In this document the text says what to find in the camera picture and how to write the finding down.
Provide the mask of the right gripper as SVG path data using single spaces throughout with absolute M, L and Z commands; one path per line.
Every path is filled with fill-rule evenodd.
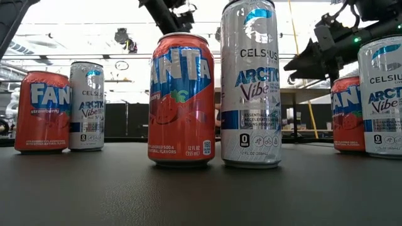
M 325 62 L 331 87 L 339 78 L 339 68 L 357 61 L 360 46 L 361 35 L 354 33 L 335 42 L 335 46 L 326 52 Z M 284 71 L 293 71 L 291 79 L 324 79 L 326 69 L 318 43 L 309 39 L 306 48 L 284 66 Z

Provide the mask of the red Fanta strawberry can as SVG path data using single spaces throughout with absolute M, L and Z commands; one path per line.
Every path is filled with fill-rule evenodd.
M 151 59 L 148 157 L 159 166 L 205 166 L 215 156 L 214 58 L 207 40 L 162 36 Z
M 61 153 L 68 147 L 72 88 L 65 75 L 29 71 L 21 82 L 15 150 Z
M 334 148 L 341 153 L 365 152 L 359 76 L 337 79 L 330 96 Z

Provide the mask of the silver Celsius Arctic Vibe can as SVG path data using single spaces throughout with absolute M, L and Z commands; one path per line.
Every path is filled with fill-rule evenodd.
M 366 152 L 402 158 L 402 35 L 362 45 L 358 63 Z
M 282 134 L 273 0 L 232 0 L 220 28 L 222 160 L 238 168 L 276 168 Z
M 73 62 L 70 67 L 71 118 L 68 148 L 100 151 L 104 147 L 105 94 L 103 66 Z

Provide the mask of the background wooden desk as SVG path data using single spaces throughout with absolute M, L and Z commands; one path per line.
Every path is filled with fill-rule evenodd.
M 288 137 L 293 137 L 295 130 L 294 129 L 283 129 L 282 135 L 288 136 Z M 297 129 L 297 136 L 298 137 L 303 137 L 303 138 L 316 138 L 316 135 L 318 138 L 333 138 L 333 131 L 332 130 L 326 130 L 326 129 L 318 129 L 317 131 L 313 129 Z

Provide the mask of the black partition panel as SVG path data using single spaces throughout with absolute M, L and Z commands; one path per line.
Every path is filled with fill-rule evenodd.
M 148 104 L 129 104 L 128 136 L 148 137 Z
M 105 137 L 126 136 L 126 105 L 106 104 Z

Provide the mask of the black ceiling-mounted device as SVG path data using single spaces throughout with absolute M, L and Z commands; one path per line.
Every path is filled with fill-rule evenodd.
M 114 39 L 117 43 L 122 45 L 123 50 L 127 50 L 128 53 L 136 54 L 138 52 L 137 43 L 129 37 L 126 28 L 118 28 L 115 32 Z

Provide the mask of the wooden shelf with black frame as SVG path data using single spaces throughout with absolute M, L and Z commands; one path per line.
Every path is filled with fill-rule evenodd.
M 215 93 L 215 103 L 220 104 L 221 101 L 221 88 L 214 88 Z M 274 112 L 277 112 L 277 116 L 280 117 L 280 120 L 277 122 L 277 126 L 275 128 L 279 128 L 279 124 L 282 123 L 284 111 L 282 107 L 284 105 L 290 105 L 290 107 L 295 108 L 297 104 L 301 104 L 302 102 L 307 102 L 312 99 L 316 99 L 319 97 L 323 97 L 325 95 L 330 94 L 330 89 L 296 89 L 296 88 L 280 88 L 280 102 L 274 103 Z M 295 138 L 294 135 L 285 136 L 282 138 L 283 144 L 296 144 L 302 143 L 302 138 Z

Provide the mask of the black table frame rail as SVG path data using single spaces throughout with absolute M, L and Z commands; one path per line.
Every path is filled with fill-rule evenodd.
M 148 139 L 146 137 L 107 137 L 104 140 L 105 143 L 146 143 Z M 334 143 L 332 138 L 310 138 L 310 137 L 283 137 L 283 144 L 307 144 L 307 143 Z M 0 148 L 13 147 L 14 139 L 0 139 Z

